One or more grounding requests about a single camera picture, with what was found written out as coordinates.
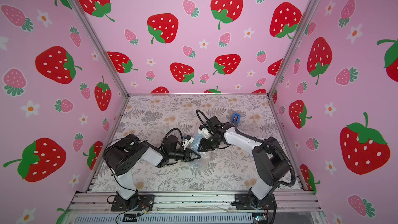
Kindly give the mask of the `blue plastic wine glass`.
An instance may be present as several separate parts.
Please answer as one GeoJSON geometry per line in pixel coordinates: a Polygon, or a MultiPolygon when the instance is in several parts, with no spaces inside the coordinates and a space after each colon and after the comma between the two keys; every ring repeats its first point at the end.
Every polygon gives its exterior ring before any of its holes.
{"type": "Polygon", "coordinates": [[[193,138],[194,140],[191,143],[190,149],[201,156],[201,154],[198,152],[198,146],[203,136],[197,133],[193,138]]]}

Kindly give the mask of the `clear bubble wrap sheet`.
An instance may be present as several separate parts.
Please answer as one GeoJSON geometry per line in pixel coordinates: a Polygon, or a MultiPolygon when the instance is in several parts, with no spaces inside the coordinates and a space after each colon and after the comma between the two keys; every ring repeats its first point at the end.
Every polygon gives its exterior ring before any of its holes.
{"type": "MultiPolygon", "coordinates": [[[[190,143],[188,144],[188,148],[190,148],[193,140],[194,140],[194,138],[192,138],[192,141],[190,141],[190,143]]],[[[201,154],[200,159],[188,162],[188,166],[191,171],[191,174],[196,179],[212,176],[215,172],[215,168],[217,165],[217,163],[213,161],[211,151],[200,152],[200,154],[201,154]]]]}

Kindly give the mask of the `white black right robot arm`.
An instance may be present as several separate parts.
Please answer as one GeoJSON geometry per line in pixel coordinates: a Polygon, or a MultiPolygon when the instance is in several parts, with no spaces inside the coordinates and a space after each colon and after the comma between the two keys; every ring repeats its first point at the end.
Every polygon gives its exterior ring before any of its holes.
{"type": "Polygon", "coordinates": [[[198,152],[213,151],[225,143],[237,146],[253,156],[259,178],[250,188],[248,198],[254,207],[263,206],[281,185],[295,185],[294,167],[274,137],[262,140],[243,133],[237,126],[228,129],[221,127],[212,133],[200,126],[198,133],[204,136],[198,152]]]}

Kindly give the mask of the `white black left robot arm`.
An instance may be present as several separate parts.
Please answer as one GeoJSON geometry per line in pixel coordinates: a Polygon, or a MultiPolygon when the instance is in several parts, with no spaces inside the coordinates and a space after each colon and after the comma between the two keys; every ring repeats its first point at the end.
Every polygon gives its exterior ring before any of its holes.
{"type": "Polygon", "coordinates": [[[160,147],[155,147],[147,140],[140,140],[130,134],[106,148],[103,157],[113,177],[118,184],[117,196],[124,201],[136,200],[139,197],[134,185],[131,170],[140,161],[144,160],[157,168],[171,166],[171,160],[179,162],[191,162],[201,159],[201,155],[185,143],[190,143],[194,138],[187,139],[180,133],[179,136],[167,133],[160,147]]]}

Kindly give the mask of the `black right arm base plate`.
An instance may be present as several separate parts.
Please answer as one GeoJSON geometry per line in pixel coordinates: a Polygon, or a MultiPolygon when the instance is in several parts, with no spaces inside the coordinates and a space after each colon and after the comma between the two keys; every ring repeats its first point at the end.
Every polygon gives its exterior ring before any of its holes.
{"type": "Polygon", "coordinates": [[[276,199],[273,194],[263,199],[257,199],[254,194],[235,194],[234,201],[230,203],[238,210],[275,210],[277,209],[276,199]]]}

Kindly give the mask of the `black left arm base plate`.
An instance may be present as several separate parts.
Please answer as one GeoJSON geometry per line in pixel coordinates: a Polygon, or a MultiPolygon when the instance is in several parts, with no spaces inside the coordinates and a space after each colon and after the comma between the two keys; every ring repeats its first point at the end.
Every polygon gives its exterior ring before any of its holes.
{"type": "Polygon", "coordinates": [[[151,211],[155,195],[134,194],[128,200],[117,194],[112,202],[112,212],[123,211],[151,211]]]}

